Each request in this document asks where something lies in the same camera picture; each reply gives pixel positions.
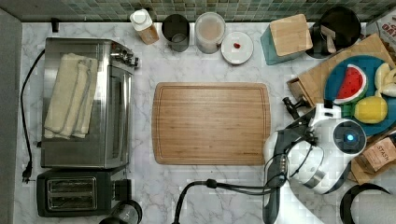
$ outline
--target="black container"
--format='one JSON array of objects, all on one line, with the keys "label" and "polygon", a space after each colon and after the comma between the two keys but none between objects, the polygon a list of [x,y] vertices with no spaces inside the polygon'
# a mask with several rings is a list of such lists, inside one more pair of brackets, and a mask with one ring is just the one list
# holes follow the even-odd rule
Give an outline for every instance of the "black container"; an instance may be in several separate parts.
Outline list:
[{"label": "black container", "polygon": [[168,40],[171,49],[183,52],[190,44],[190,24],[181,15],[173,14],[163,21],[163,36]]},{"label": "black container", "polygon": [[139,224],[142,221],[142,207],[134,200],[118,203],[111,217],[103,219],[99,224]]},{"label": "black container", "polygon": [[335,31],[334,45],[337,51],[352,46],[361,35],[361,21],[355,12],[346,7],[333,7],[309,28],[313,48],[306,53],[313,58],[320,59],[330,55],[326,36],[320,31],[321,25]]}]

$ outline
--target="cardboard box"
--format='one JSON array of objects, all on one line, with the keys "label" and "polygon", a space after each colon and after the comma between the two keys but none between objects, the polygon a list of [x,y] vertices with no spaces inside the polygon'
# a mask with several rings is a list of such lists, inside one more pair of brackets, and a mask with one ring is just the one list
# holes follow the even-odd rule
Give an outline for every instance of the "cardboard box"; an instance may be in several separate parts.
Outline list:
[{"label": "cardboard box", "polygon": [[[393,127],[390,131],[388,131],[386,133],[375,135],[371,139],[373,141],[367,142],[366,149],[373,146],[376,142],[379,142],[382,139],[386,138],[388,135],[395,133],[395,131],[396,131],[396,127]],[[368,183],[370,180],[383,174],[390,167],[393,167],[393,166],[396,166],[396,160],[384,165],[382,168],[377,170],[375,173],[370,174],[369,172],[367,172],[367,167],[365,165],[363,165],[361,162],[359,162],[358,158],[355,158],[354,160],[352,160],[351,175],[348,177],[348,179],[356,181],[356,182],[358,182],[358,184],[362,185],[362,184]]]},{"label": "cardboard box", "polygon": [[396,160],[396,147],[389,137],[374,143],[357,157],[357,162],[365,167],[365,172],[369,174],[375,174],[394,160]]},{"label": "cardboard box", "polygon": [[390,57],[396,62],[396,8],[367,23],[366,34],[378,34]]}]

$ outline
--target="power cord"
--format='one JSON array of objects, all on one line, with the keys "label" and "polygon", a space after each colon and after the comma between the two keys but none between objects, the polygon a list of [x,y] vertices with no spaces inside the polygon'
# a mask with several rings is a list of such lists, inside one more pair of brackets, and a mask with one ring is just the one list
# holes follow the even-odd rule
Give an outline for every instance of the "power cord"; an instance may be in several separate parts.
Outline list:
[{"label": "power cord", "polygon": [[[267,183],[271,182],[275,177],[279,177],[279,176],[284,176],[282,175],[275,175],[273,178],[271,178],[269,181],[267,181]],[[284,176],[284,178],[280,178],[282,181],[279,182],[279,184],[277,186],[274,187],[267,187],[265,186],[241,186],[241,185],[232,185],[232,184],[225,184],[225,183],[218,183],[216,180],[214,179],[207,179],[206,181],[194,181],[191,182],[190,184],[188,184],[186,186],[186,188],[183,189],[183,191],[181,191],[180,196],[178,197],[178,201],[177,201],[177,205],[176,205],[176,211],[175,211],[175,218],[174,218],[174,222],[172,224],[180,224],[179,218],[180,218],[180,212],[181,212],[181,205],[183,204],[183,200],[184,197],[187,194],[187,190],[189,190],[189,188],[191,188],[192,186],[199,186],[199,185],[204,185],[207,186],[210,189],[227,189],[227,190],[232,190],[238,193],[244,193],[247,195],[253,195],[253,196],[262,196],[262,195],[266,195],[266,194],[270,194],[272,192],[274,192],[276,189],[282,187],[285,182],[287,181],[287,178]],[[262,192],[251,192],[251,191],[246,191],[246,190],[241,190],[241,189],[262,189]]]},{"label": "power cord", "polygon": [[37,65],[38,61],[40,60],[40,58],[43,56],[44,53],[45,53],[45,50],[43,49],[43,51],[41,51],[41,53],[35,59],[35,62],[33,63],[32,67],[30,68],[30,71],[27,74],[26,79],[23,81],[22,90],[21,90],[22,126],[23,126],[23,133],[24,133],[24,137],[25,137],[25,141],[26,141],[27,151],[29,153],[29,162],[27,163],[27,166],[22,173],[22,182],[26,183],[26,184],[29,183],[30,176],[32,176],[33,164],[32,164],[32,149],[30,149],[29,135],[27,133],[27,128],[26,128],[26,118],[24,116],[23,92],[26,87],[27,81],[29,80],[30,75],[32,75],[32,72],[35,69],[35,66]]}]

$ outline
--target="wooden cutting board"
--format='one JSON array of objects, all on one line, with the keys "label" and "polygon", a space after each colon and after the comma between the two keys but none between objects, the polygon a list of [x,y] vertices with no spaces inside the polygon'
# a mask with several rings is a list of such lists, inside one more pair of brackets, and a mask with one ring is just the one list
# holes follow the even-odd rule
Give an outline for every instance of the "wooden cutting board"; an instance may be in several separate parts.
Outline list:
[{"label": "wooden cutting board", "polygon": [[161,164],[264,164],[270,105],[260,83],[159,83],[152,142]]}]

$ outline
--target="white marble countertop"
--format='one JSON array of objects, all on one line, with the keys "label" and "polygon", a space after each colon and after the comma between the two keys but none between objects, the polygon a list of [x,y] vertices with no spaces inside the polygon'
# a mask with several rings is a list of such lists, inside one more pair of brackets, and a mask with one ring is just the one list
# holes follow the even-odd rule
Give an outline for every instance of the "white marble countertop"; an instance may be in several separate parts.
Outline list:
[{"label": "white marble countertop", "polygon": [[[134,181],[134,200],[143,208],[145,224],[172,223],[178,196],[193,180],[208,178],[218,181],[262,185],[263,166],[197,166],[160,165],[154,160],[151,144],[151,106],[159,82],[260,82],[269,91],[272,132],[292,122],[282,99],[291,96],[286,82],[303,71],[320,63],[304,55],[293,61],[268,66],[262,53],[260,37],[268,23],[228,23],[227,34],[234,31],[247,33],[254,42],[249,61],[233,66],[226,63],[220,51],[203,54],[194,46],[182,52],[173,52],[160,40],[145,45],[131,23],[61,23],[60,32],[54,34],[50,23],[24,23],[21,51],[21,83],[49,36],[110,38],[132,49],[141,59],[134,74],[134,147],[131,153],[128,177]],[[27,123],[31,142],[41,139],[41,105],[44,60],[38,64],[25,93]],[[15,185],[14,223],[99,223],[103,217],[43,218],[35,204],[35,182],[22,184],[21,172],[28,162],[19,122],[17,168]],[[40,149],[33,147],[34,172],[32,178],[44,170],[39,166]],[[325,223],[341,223],[338,204],[346,189],[353,185],[347,181],[342,189],[328,195],[317,195],[305,187],[292,183],[293,190],[302,202]],[[194,187],[189,190],[181,211],[181,223],[223,224],[262,223],[262,197],[247,196],[224,190]]]}]

